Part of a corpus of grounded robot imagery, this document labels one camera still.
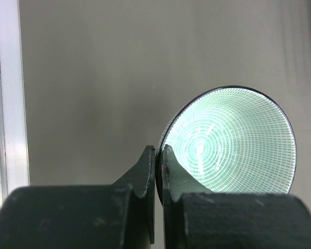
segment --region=white metal bar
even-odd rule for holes
[[[29,185],[18,0],[0,0],[0,205]]]

